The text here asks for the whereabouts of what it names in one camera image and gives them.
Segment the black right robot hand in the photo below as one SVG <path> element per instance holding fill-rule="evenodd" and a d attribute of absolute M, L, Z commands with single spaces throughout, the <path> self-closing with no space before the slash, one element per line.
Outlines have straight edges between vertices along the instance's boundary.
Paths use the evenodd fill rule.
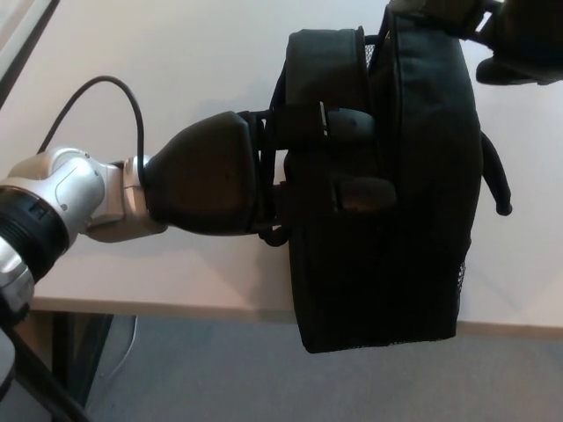
<path fill-rule="evenodd" d="M 561 1 L 390 1 L 391 13 L 489 48 L 481 84 L 549 85 L 562 80 Z"/>

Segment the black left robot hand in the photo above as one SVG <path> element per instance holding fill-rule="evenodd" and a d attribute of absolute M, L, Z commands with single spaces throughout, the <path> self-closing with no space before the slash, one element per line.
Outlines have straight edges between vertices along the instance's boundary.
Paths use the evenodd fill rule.
<path fill-rule="evenodd" d="M 395 187 L 355 160 L 375 129 L 367 113 L 319 102 L 219 113 L 151 158 L 147 207 L 157 222 L 207 236 L 378 215 L 395 206 Z"/>

